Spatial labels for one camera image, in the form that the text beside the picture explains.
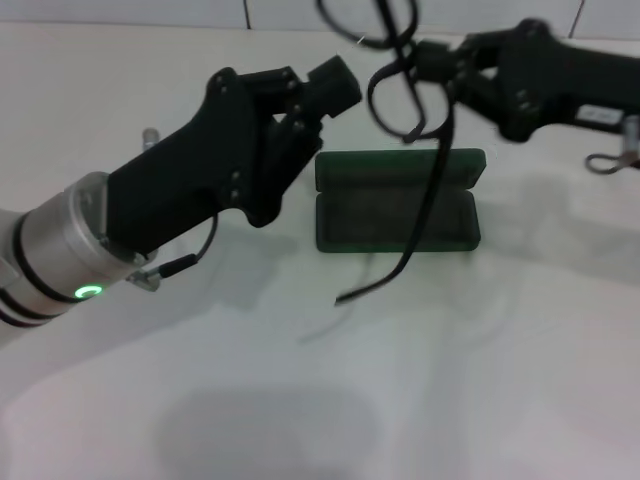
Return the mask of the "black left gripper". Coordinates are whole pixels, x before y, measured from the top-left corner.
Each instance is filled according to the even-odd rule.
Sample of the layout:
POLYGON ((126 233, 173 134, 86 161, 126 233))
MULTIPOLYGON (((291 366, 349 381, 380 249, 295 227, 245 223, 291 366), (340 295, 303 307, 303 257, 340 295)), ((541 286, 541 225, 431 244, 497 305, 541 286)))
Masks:
POLYGON ((186 125, 109 175, 107 238, 149 254, 227 209, 242 211, 255 227, 269 224, 322 147, 319 119, 361 100, 339 55, 306 81, 290 66, 251 74, 222 69, 186 125))

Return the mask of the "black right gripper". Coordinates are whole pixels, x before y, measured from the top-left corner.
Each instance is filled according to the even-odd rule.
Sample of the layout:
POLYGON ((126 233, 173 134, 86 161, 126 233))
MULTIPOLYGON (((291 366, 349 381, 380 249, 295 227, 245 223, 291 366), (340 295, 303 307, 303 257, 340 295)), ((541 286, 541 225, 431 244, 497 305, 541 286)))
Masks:
POLYGON ((618 133, 624 117, 639 113, 638 58, 567 45, 539 20, 469 34, 456 49, 422 40, 414 67, 420 81, 444 87, 451 105, 499 125, 512 142, 551 124, 618 133), (497 88, 479 73, 496 66, 503 119, 497 88))

